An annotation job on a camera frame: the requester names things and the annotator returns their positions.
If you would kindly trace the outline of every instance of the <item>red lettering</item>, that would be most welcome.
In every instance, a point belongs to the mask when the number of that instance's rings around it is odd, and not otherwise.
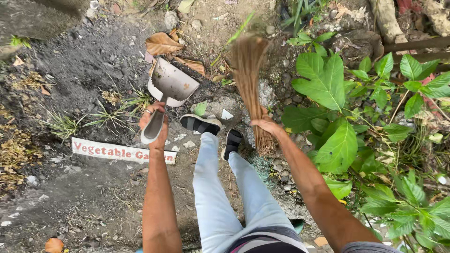
[[[77,149],[77,150],[80,150],[80,146],[81,146],[81,143],[77,144],[77,142],[76,142],[76,141],[74,141],[73,143],[75,143],[75,147],[76,147],[76,149]]]

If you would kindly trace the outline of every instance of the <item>sign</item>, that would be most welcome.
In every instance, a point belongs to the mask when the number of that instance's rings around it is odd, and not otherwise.
[[[127,146],[101,143],[72,137],[72,152],[98,158],[133,161],[137,163],[149,162],[149,150]],[[166,164],[175,164],[176,152],[164,151]]]

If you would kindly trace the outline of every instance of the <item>broom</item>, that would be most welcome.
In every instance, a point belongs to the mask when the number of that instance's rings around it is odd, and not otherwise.
[[[268,40],[252,36],[239,39],[232,50],[235,68],[233,76],[251,120],[262,118],[259,104],[259,67],[268,46]],[[275,146],[272,135],[259,126],[253,127],[253,134],[259,155],[270,154]]]

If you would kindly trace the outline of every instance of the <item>dustpan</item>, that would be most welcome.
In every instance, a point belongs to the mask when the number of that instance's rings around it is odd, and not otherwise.
[[[195,92],[200,84],[192,77],[164,60],[157,58],[150,70],[147,88],[150,94],[166,106],[179,107]],[[141,141],[144,144],[154,142],[161,132],[164,113],[153,112],[150,121],[141,132]]]

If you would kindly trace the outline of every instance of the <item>jeans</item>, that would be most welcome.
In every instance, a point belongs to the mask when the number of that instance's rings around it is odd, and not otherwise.
[[[294,230],[253,166],[233,151],[228,162],[244,205],[246,226],[242,227],[217,176],[218,147],[216,136],[202,134],[192,182],[203,253],[224,253],[234,241],[259,227],[281,226]]]

